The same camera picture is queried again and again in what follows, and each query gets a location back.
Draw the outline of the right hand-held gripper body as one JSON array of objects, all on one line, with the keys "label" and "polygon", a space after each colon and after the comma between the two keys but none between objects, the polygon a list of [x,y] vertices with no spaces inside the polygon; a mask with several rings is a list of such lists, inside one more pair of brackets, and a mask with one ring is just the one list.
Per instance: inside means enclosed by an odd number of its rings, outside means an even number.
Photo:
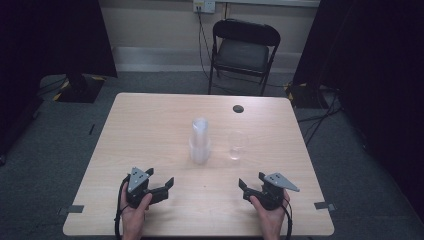
[{"label": "right hand-held gripper body", "polygon": [[261,191],[255,196],[266,210],[275,210],[283,204],[284,191],[299,192],[300,189],[281,173],[272,173],[265,176]]}]

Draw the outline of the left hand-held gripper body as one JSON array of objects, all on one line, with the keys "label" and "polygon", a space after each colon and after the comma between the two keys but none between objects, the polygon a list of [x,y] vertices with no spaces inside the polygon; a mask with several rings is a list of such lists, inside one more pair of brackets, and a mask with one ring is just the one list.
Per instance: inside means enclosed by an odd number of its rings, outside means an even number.
[{"label": "left hand-held gripper body", "polygon": [[145,171],[137,167],[133,167],[126,190],[126,200],[131,208],[136,209],[144,196],[147,193],[150,193],[148,185],[149,176],[145,173]]}]

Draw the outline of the single clear plastic cup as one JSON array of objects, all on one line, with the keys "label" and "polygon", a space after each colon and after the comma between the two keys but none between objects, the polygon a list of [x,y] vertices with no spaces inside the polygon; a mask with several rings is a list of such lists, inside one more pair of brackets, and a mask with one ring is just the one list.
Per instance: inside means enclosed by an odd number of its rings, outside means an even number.
[{"label": "single clear plastic cup", "polygon": [[239,160],[242,152],[249,143],[248,135],[241,131],[233,131],[228,136],[229,156],[232,160]]}]

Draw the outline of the stack of clear plastic cups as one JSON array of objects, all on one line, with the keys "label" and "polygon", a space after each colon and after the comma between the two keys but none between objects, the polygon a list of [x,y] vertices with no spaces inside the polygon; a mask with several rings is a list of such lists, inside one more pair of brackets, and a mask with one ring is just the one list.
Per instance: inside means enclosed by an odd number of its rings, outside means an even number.
[{"label": "stack of clear plastic cups", "polygon": [[205,118],[192,121],[192,134],[189,138],[190,158],[196,164],[205,164],[209,159],[211,142],[208,128],[208,120]]}]

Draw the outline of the person's right hand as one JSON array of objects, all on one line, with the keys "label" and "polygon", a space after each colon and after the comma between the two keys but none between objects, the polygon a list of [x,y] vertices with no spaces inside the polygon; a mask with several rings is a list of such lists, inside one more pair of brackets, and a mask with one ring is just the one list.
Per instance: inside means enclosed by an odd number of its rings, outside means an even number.
[{"label": "person's right hand", "polygon": [[250,200],[258,214],[262,233],[264,235],[279,235],[285,218],[284,209],[279,207],[269,211],[261,205],[255,196],[251,196]]}]

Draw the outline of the person's left hand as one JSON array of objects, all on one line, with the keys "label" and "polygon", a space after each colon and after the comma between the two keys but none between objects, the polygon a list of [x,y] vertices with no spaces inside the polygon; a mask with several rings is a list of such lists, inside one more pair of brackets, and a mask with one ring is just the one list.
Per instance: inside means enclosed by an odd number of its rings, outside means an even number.
[{"label": "person's left hand", "polygon": [[125,183],[121,192],[121,218],[123,224],[123,234],[125,236],[134,235],[139,238],[142,235],[142,230],[145,221],[145,212],[149,209],[149,204],[152,199],[152,194],[145,195],[137,208],[132,208],[128,205],[126,191],[128,183]]}]

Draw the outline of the grey tape strip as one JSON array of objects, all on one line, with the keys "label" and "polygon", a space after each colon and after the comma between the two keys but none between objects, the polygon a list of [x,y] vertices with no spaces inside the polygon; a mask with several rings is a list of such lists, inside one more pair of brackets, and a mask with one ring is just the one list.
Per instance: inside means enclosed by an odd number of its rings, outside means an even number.
[{"label": "grey tape strip", "polygon": [[82,213],[83,209],[83,205],[71,205],[68,207],[60,208],[58,210],[58,214],[60,216],[67,216],[69,213]]},{"label": "grey tape strip", "polygon": [[334,210],[336,210],[336,206],[334,204],[327,203],[325,201],[323,201],[323,202],[315,202],[314,203],[314,206],[315,206],[315,208],[317,210],[320,210],[320,209],[327,209],[328,211],[334,211]]}]

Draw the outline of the black stand base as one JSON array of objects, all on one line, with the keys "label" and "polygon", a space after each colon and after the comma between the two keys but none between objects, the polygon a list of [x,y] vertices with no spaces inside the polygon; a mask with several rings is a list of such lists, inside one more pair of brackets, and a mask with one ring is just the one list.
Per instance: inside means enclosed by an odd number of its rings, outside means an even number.
[{"label": "black stand base", "polygon": [[103,84],[104,77],[67,74],[64,84],[53,97],[57,102],[94,103]]},{"label": "black stand base", "polygon": [[285,93],[294,108],[299,109],[328,109],[329,105],[320,90],[312,89],[306,84],[285,87]]}]

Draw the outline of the black folding chair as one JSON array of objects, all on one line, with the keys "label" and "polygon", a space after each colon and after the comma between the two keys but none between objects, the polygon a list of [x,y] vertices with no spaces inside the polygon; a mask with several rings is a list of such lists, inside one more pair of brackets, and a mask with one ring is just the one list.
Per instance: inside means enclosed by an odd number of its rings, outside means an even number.
[{"label": "black folding chair", "polygon": [[220,70],[259,77],[264,94],[280,33],[267,24],[237,19],[223,19],[214,24],[208,93],[211,93],[213,73]]}]

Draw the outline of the dark curtain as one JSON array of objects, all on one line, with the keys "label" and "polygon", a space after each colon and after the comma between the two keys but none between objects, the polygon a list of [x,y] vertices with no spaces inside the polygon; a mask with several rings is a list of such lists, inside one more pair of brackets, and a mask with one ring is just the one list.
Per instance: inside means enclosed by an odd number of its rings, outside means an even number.
[{"label": "dark curtain", "polygon": [[41,104],[41,80],[117,75],[99,0],[0,0],[0,156]]},{"label": "dark curtain", "polygon": [[320,0],[293,82],[339,90],[424,220],[424,0]]}]

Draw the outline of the white wall socket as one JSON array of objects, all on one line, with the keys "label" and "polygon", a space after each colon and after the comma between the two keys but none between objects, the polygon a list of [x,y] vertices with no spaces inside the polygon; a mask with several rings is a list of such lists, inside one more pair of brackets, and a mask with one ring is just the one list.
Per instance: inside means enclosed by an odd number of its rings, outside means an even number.
[{"label": "white wall socket", "polygon": [[214,14],[216,2],[213,0],[193,0],[193,11],[195,13]]}]

